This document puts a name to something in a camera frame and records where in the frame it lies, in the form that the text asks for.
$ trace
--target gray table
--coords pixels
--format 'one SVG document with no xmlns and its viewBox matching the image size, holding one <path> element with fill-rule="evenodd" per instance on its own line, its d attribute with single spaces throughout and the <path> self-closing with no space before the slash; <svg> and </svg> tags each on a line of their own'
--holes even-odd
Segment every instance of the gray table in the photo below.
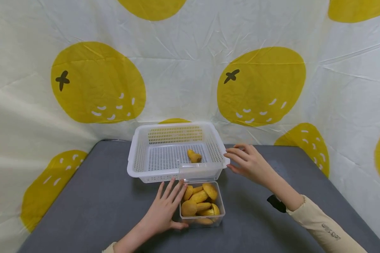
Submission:
<svg viewBox="0 0 380 253">
<path fill-rule="evenodd" d="M 159 184 L 144 184 L 128 176 L 130 145 L 97 143 L 19 252 L 101 252 L 135 226 Z M 317 203 L 363 248 L 380 253 L 380 240 L 303 150 L 256 148 L 286 181 Z M 169 231 L 153 237 L 139 252 L 323 252 L 305 229 L 266 201 L 271 195 L 267 189 L 229 169 L 222 172 L 218 183 L 226 211 L 219 227 Z"/>
</svg>

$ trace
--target forearm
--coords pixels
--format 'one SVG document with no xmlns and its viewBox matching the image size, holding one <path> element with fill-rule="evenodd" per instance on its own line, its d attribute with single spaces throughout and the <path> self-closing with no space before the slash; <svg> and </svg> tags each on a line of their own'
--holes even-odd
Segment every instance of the forearm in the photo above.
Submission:
<svg viewBox="0 0 380 253">
<path fill-rule="evenodd" d="M 152 236 L 153 233 L 139 222 L 128 234 L 114 245 L 114 253 L 132 253 Z"/>
</svg>

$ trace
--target clear plastic container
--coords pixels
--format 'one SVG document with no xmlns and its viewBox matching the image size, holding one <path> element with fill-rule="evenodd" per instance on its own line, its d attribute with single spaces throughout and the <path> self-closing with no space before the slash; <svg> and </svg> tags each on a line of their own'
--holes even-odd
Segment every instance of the clear plastic container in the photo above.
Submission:
<svg viewBox="0 0 380 253">
<path fill-rule="evenodd" d="M 179 168 L 178 179 L 184 179 L 189 186 L 199 187 L 203 183 L 212 184 L 218 192 L 218 197 L 215 201 L 211 201 L 217 205 L 220 210 L 219 215 L 211 216 L 182 216 L 182 205 L 179 206 L 179 213 L 181 222 L 189 224 L 190 228 L 198 227 L 217 227 L 221 224 L 225 216 L 224 203 L 222 202 L 221 191 L 216 181 L 200 181 L 200 179 L 208 178 L 218 172 L 221 173 L 221 166 L 219 163 L 190 163 L 182 164 Z"/>
</svg>

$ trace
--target yellow polka dot cloth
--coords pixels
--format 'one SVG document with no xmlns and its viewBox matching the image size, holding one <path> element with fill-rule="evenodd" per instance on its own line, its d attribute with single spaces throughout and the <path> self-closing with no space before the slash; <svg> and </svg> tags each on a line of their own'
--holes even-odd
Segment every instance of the yellow polka dot cloth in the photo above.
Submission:
<svg viewBox="0 0 380 253">
<path fill-rule="evenodd" d="M 300 147 L 380 238 L 380 0 L 0 1 L 0 252 L 97 141 Z"/>
</svg>

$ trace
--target yellow snack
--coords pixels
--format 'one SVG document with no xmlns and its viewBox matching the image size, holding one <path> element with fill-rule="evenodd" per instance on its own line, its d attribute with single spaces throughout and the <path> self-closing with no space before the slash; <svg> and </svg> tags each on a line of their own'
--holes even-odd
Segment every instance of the yellow snack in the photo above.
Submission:
<svg viewBox="0 0 380 253">
<path fill-rule="evenodd" d="M 187 150 L 187 156 L 190 158 L 191 163 L 199 163 L 201 162 L 201 155 L 196 154 L 193 150 Z"/>
<path fill-rule="evenodd" d="M 214 209 L 211 208 L 211 209 L 207 209 L 204 211 L 200 211 L 200 212 L 197 212 L 197 214 L 201 215 L 201 216 L 213 216 L 214 215 Z"/>
<path fill-rule="evenodd" d="M 193 196 L 190 197 L 190 200 L 193 200 L 196 203 L 204 202 L 208 198 L 207 193 L 203 190 L 200 192 L 197 192 L 196 194 L 193 194 Z"/>
<path fill-rule="evenodd" d="M 212 209 L 214 211 L 214 215 L 220 215 L 220 209 L 218 208 L 218 206 L 215 205 L 214 203 L 212 203 L 211 205 L 212 205 Z"/>
<path fill-rule="evenodd" d="M 203 189 L 203 186 L 199 186 L 199 187 L 193 188 L 193 194 L 195 194 L 197 192 L 200 192 L 202 189 Z"/>
<path fill-rule="evenodd" d="M 211 208 L 211 203 L 205 203 L 205 202 L 203 202 L 203 203 L 198 203 L 197 204 L 197 211 L 198 212 L 199 211 L 207 210 L 209 208 Z"/>
<path fill-rule="evenodd" d="M 189 200 L 191 195 L 193 195 L 193 186 L 187 186 L 186 192 L 183 195 L 183 200 Z"/>
<path fill-rule="evenodd" d="M 217 192 L 217 190 L 215 190 L 215 187 L 212 184 L 210 184 L 210 183 L 204 183 L 203 184 L 203 189 L 204 189 L 204 191 L 208 194 L 208 196 L 212 200 L 216 200 L 217 199 L 218 192 Z"/>
<path fill-rule="evenodd" d="M 195 216 L 197 212 L 197 203 L 193 200 L 187 200 L 182 204 L 182 216 Z"/>
<path fill-rule="evenodd" d="M 214 223 L 214 222 L 213 222 L 211 219 L 209 219 L 209 218 L 196 219 L 195 222 L 198 223 L 198 224 L 203 224 L 203 225 L 211 225 L 211 224 Z"/>
</svg>

